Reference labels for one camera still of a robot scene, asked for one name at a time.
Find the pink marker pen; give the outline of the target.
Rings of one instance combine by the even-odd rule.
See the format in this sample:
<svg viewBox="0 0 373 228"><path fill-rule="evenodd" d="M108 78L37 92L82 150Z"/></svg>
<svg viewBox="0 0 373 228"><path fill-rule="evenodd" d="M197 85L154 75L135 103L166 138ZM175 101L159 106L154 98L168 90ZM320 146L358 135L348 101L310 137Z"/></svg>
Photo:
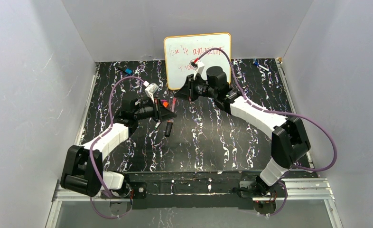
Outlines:
<svg viewBox="0 0 373 228"><path fill-rule="evenodd" d="M175 111L176 102L177 102L177 99L174 97L173 100L172 100L172 106L171 106L171 111L172 111L172 112Z"/></svg>

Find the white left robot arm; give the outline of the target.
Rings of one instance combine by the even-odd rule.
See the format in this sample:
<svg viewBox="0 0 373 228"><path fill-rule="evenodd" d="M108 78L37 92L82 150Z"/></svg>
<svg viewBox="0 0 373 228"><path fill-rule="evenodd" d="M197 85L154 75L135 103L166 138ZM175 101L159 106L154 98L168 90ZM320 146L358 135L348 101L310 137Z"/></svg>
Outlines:
<svg viewBox="0 0 373 228"><path fill-rule="evenodd" d="M158 98L124 100L113 117L113 125L93 140L68 148L60 186L89 197L102 190L115 196L127 195L130 187L126 175L104 171L104 159L134 134L140 120L153 119L160 123L176 116Z"/></svg>

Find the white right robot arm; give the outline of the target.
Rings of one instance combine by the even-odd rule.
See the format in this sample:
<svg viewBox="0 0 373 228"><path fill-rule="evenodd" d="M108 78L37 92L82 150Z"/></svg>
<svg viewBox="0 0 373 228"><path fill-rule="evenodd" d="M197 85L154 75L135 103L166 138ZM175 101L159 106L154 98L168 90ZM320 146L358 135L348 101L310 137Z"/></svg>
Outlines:
<svg viewBox="0 0 373 228"><path fill-rule="evenodd" d="M220 66L208 68L206 77L204 80L199 73L187 76L184 85L175 92L175 98L189 102L201 96L212 98L217 108L245 120L270 137L270 161L254 183L239 188L240 191L266 195L311 148L302 119L287 118L253 107L251 100L244 99L240 91L229 85L226 73Z"/></svg>

